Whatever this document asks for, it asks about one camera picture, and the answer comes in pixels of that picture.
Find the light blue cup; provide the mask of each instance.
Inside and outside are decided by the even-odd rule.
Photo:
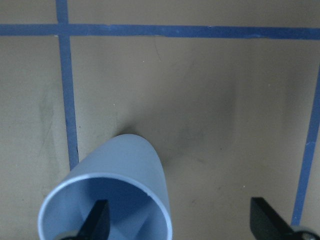
[[[40,239],[79,230],[99,199],[109,201],[108,240],[172,239],[164,171],[144,138],[116,136],[81,161],[44,200]]]

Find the floor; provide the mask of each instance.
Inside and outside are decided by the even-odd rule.
[[[320,28],[320,1],[68,0],[70,23]],[[51,0],[0,2],[1,24],[56,24]],[[71,36],[79,159],[122,133],[151,142],[174,240],[248,239],[250,198],[292,219],[319,40]],[[59,38],[0,36],[0,240],[35,240],[69,172]],[[320,144],[301,224],[320,233]]]

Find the metal screw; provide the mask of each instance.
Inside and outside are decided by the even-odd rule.
[[[316,237],[313,234],[308,233],[308,232],[302,233],[301,237],[303,240],[316,240]]]

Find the vertical blue tape strip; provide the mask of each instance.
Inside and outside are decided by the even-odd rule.
[[[68,24],[67,0],[56,0],[56,16],[59,25]],[[59,35],[59,50],[69,165],[72,170],[79,163],[79,154],[69,35]]]
[[[312,105],[308,135],[306,138],[298,189],[295,197],[295,204],[294,204],[293,215],[291,220],[291,225],[293,226],[298,226],[301,221],[312,161],[314,158],[314,153],[316,148],[319,123],[320,123],[320,68],[319,68],[318,78],[317,78],[316,87],[315,87],[315,94],[314,94],[314,100]]]

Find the blue tape line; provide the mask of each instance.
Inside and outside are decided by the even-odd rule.
[[[67,24],[68,20],[68,2],[67,0],[55,0],[56,18],[59,24]]]
[[[72,75],[71,47],[69,36],[59,36],[60,62],[63,88],[66,137],[68,143],[69,165],[72,170],[79,163],[77,126]]]
[[[302,217],[311,166],[312,166],[315,148],[316,148],[319,124],[320,124],[320,68],[319,68],[318,78],[317,78],[316,87],[315,87],[315,94],[313,99],[309,129],[308,129],[308,134],[306,138],[298,189],[295,197],[295,203],[294,203],[293,214],[291,219],[291,225],[294,225],[294,226],[297,226],[300,224],[301,217]]]
[[[169,38],[320,40],[320,28],[104,25],[104,24],[0,24],[0,36],[163,36]]]

